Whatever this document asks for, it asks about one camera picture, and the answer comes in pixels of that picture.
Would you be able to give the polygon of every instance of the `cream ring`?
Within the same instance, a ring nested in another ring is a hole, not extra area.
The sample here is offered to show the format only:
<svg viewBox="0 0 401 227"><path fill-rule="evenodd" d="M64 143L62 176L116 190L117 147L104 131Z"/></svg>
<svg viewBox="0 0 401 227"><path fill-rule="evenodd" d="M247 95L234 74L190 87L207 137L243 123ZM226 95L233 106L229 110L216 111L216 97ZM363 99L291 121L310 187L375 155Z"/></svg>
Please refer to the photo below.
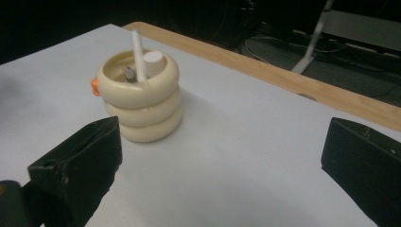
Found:
<svg viewBox="0 0 401 227"><path fill-rule="evenodd" d="M138 109L161 102L176 90L179 81L177 63L166 53L163 55L164 69L155 77L136 83L127 83L124 78L124 70L134 62L132 51L111 57L97 71L100 95L106 102L121 108Z"/></svg>
<svg viewBox="0 0 401 227"><path fill-rule="evenodd" d="M180 87L165 100L154 106L141 109L124 109L104 102L109 115L117 115L121 125L130 127L145 127L157 124L169 118L181 103Z"/></svg>
<svg viewBox="0 0 401 227"><path fill-rule="evenodd" d="M120 125L120 132L124 138L133 142L151 142L162 139L173 132L180 124L182 118L183 110L180 105L172 116L159 124L142 128Z"/></svg>

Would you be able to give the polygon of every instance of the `orange object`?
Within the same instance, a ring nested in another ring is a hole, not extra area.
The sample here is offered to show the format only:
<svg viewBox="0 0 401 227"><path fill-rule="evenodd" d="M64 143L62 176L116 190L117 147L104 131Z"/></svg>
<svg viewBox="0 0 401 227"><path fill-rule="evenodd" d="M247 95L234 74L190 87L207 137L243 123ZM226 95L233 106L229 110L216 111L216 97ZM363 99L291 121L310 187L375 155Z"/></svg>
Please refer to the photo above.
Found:
<svg viewBox="0 0 401 227"><path fill-rule="evenodd" d="M97 79L92 79L91 80L91 85L92 85L92 93L95 95L95 96L100 96L100 92L99 92L99 90L97 90Z"/></svg>

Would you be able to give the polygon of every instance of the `white table surface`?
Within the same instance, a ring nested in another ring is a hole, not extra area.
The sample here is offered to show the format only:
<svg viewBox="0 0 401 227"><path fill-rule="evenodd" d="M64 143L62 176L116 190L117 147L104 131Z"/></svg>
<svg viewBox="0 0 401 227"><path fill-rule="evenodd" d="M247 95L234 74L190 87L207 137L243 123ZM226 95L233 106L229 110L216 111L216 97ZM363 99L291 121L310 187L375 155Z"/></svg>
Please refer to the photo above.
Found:
<svg viewBox="0 0 401 227"><path fill-rule="evenodd" d="M375 226L321 167L330 119L401 133L143 39L179 64L184 117L167 138L122 139L123 164L87 226ZM90 80L131 35L104 26L0 66L0 180L107 117Z"/></svg>

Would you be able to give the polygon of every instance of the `wooden table edge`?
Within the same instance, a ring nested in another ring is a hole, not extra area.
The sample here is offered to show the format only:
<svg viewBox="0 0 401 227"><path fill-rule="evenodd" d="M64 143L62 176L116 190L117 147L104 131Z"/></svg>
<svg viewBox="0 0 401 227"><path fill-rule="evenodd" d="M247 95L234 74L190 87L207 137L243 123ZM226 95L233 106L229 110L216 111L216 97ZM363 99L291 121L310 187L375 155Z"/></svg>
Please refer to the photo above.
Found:
<svg viewBox="0 0 401 227"><path fill-rule="evenodd" d="M292 93L312 97L337 110L401 131L401 108L391 104L310 79L147 23L134 22L123 27L127 30L138 29L142 35L162 44L262 79Z"/></svg>

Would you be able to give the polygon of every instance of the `white cylinder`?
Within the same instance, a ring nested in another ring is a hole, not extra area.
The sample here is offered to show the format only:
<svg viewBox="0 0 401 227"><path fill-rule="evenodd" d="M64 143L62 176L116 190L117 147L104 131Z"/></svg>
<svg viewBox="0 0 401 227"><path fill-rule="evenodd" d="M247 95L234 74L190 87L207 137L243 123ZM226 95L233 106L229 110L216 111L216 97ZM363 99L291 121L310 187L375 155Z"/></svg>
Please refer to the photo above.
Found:
<svg viewBox="0 0 401 227"><path fill-rule="evenodd" d="M144 55L144 63L147 75L151 78L162 72L165 67L165 56L162 52L153 50Z"/></svg>

